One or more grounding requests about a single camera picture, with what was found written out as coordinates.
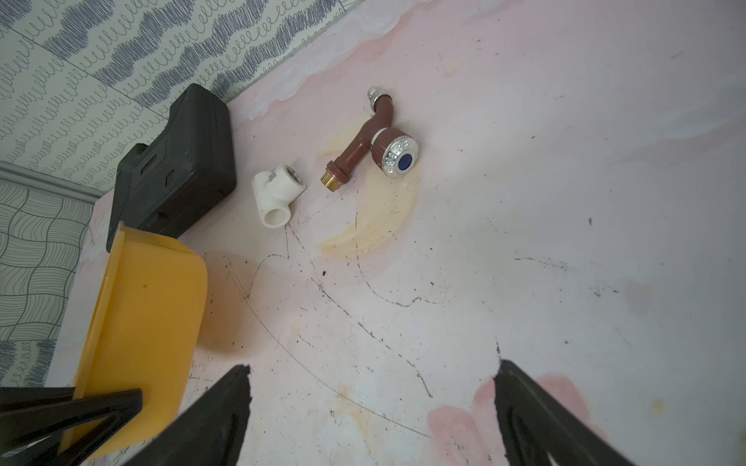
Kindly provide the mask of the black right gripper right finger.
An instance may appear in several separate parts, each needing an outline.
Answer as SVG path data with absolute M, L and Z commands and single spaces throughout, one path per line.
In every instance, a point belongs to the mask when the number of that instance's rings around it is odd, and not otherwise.
M 514 362 L 501 361 L 495 409 L 511 465 L 629 465 Z

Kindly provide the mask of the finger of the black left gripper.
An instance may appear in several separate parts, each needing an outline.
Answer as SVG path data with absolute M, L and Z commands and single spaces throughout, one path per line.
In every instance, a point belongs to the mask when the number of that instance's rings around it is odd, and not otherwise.
M 2 388 L 3 465 L 80 465 L 143 408 L 139 389 L 76 399 L 73 388 Z

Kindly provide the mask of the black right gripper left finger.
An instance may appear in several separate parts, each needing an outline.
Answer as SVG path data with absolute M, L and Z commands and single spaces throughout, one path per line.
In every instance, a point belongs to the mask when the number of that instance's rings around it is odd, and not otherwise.
M 193 403 L 129 465 L 235 465 L 251 404 L 251 368 L 236 365 Z

